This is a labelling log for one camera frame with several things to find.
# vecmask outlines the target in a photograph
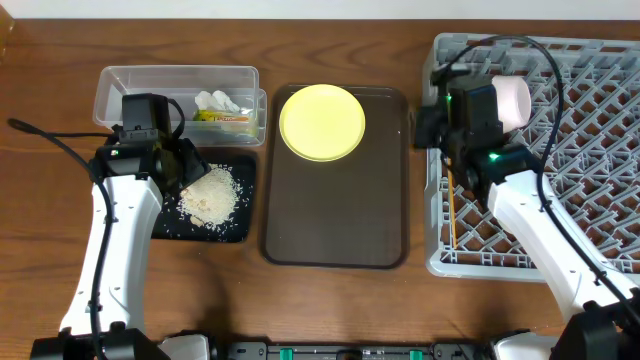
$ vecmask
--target wooden table top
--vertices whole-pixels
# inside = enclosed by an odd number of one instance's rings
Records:
[[[19,20],[0,66],[0,118],[96,131],[109,65],[253,65],[269,96],[287,83],[381,85],[419,102],[421,66],[441,32],[640,40],[638,22]],[[0,125],[0,358],[57,334],[80,276],[91,183],[43,139]],[[100,139],[68,140],[90,158]],[[257,193],[264,189],[265,146]],[[392,271],[282,267],[242,244],[154,240],[145,287],[152,339],[202,329],[224,340],[426,343],[516,328],[559,334],[544,284],[439,278],[425,268],[425,155],[410,152],[410,255]],[[264,214],[258,201],[253,223]]]

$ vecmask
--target round yellow plate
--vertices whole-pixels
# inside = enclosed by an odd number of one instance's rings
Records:
[[[293,94],[280,112],[280,134],[289,149],[313,161],[349,154],[364,135],[364,110],[343,88],[312,85]]]

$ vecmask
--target rice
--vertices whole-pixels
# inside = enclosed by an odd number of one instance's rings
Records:
[[[184,189],[180,194],[178,211],[191,216],[191,223],[215,230],[236,209],[241,186],[233,180],[231,167],[209,164],[211,171]]]

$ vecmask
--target clear plastic bin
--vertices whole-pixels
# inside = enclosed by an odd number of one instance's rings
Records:
[[[198,110],[195,97],[201,91],[224,91],[249,122],[220,123],[193,121]],[[150,65],[110,66],[102,70],[93,119],[111,129],[122,125],[122,96],[154,93],[175,99],[186,117],[183,137],[196,146],[258,146],[264,142],[267,123],[267,98],[259,88],[258,70],[251,66]],[[180,115],[169,106],[171,126],[180,123]]]

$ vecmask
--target white background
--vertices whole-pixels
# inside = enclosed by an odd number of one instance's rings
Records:
[[[640,19],[640,0],[0,0],[14,18]]]

